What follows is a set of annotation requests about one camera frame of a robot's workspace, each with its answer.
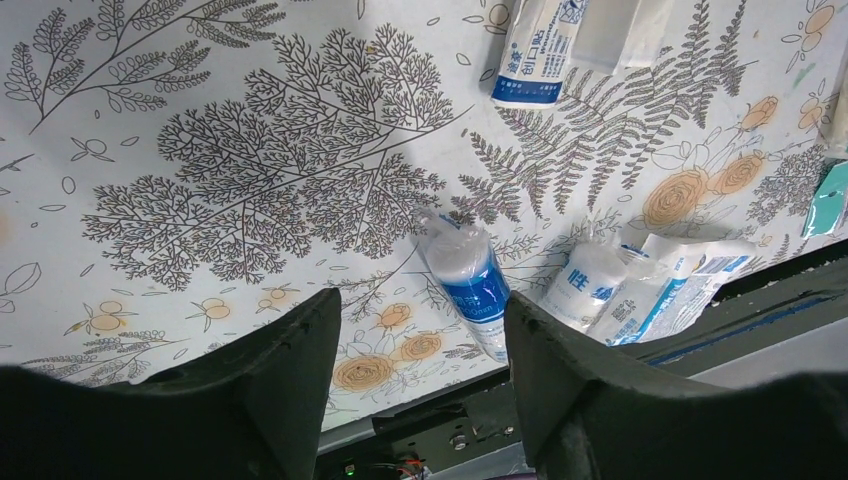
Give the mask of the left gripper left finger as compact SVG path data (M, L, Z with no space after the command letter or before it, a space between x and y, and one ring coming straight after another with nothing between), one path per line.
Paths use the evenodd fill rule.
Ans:
M309 479L341 327L325 288L139 384L1 371L5 479Z

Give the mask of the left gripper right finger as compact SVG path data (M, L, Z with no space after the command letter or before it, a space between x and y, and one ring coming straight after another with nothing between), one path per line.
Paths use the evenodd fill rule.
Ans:
M505 309L528 464L542 479L843 479L847 377L725 389L651 367L524 295Z

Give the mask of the small white pill bottle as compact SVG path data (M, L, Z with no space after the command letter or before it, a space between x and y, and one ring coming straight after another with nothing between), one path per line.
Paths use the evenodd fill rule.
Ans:
M581 242L551 280L539 305L560 322L585 333L627 275L619 248Z

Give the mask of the white gauze sachet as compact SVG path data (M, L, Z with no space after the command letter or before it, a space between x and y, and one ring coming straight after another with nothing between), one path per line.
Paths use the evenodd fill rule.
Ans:
M681 333L753 259L756 245L740 239L696 242L650 234L642 251L654 270L619 287L588 328L590 338L619 346Z

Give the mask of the clear bag with teal strip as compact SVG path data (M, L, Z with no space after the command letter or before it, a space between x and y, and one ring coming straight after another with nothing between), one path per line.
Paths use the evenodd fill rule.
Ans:
M833 233L844 216L847 206L847 163L834 165L811 198L810 208L801 237Z

